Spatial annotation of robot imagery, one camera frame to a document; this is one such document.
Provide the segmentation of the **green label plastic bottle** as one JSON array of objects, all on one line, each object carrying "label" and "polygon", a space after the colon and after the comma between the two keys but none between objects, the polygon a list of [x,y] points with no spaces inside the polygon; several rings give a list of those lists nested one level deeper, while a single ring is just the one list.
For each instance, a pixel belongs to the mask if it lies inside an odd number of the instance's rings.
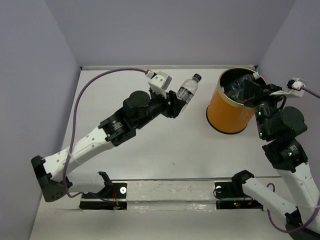
[{"label": "green label plastic bottle", "polygon": [[176,93],[177,98],[185,101],[186,104],[189,104],[198,90],[201,79],[202,77],[195,73],[192,78],[185,80]]}]

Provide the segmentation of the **clear unlabelled plastic bottle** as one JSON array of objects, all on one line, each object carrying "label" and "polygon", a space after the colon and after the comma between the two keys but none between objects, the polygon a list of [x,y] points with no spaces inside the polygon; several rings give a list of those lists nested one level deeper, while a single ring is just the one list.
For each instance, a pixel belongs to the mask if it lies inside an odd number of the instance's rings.
[{"label": "clear unlabelled plastic bottle", "polygon": [[245,81],[254,82],[260,77],[260,74],[257,72],[245,74],[230,83],[224,84],[221,90],[228,98],[240,103],[244,100]]}]

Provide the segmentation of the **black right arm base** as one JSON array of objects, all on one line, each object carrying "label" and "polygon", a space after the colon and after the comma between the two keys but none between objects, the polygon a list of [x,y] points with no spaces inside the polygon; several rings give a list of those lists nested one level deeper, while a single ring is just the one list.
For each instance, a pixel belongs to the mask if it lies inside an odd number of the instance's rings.
[{"label": "black right arm base", "polygon": [[263,210],[263,205],[244,194],[242,188],[232,181],[214,183],[213,196],[216,199],[217,210]]}]

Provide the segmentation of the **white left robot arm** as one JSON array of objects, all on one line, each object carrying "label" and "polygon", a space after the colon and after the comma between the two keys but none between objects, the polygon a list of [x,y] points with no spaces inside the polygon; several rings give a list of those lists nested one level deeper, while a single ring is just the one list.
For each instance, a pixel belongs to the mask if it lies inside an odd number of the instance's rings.
[{"label": "white left robot arm", "polygon": [[76,192],[90,193],[100,199],[108,196],[113,183],[106,172],[81,175],[74,174],[73,170],[135,137],[137,130],[157,116],[176,118],[188,102],[174,91],[162,96],[137,90],[123,101],[119,110],[78,142],[70,143],[69,147],[53,155],[32,158],[31,164],[44,200],[54,202]]}]

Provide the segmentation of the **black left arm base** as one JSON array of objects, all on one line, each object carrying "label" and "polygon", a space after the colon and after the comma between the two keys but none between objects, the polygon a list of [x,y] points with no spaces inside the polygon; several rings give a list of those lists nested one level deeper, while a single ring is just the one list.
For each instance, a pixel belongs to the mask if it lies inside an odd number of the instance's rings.
[{"label": "black left arm base", "polygon": [[81,210],[107,210],[107,211],[121,211],[126,210],[127,203],[127,181],[113,181],[112,186],[107,186],[96,196],[90,193],[83,193],[81,195],[79,208]]}]

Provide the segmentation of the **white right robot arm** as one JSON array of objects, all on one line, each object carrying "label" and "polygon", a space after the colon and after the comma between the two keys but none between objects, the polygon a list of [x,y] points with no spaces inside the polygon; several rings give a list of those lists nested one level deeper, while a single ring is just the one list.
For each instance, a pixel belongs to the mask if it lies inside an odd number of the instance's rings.
[{"label": "white right robot arm", "polygon": [[293,106],[286,106],[288,96],[301,97],[304,82],[293,78],[288,91],[274,84],[260,85],[243,81],[243,104],[254,109],[260,139],[266,158],[288,187],[294,203],[288,202],[264,186],[249,171],[243,170],[231,178],[230,190],[235,196],[243,194],[261,203],[267,214],[274,213],[285,220],[285,229],[294,240],[320,238],[320,191],[311,174],[308,157],[296,137],[306,132],[304,115]]}]

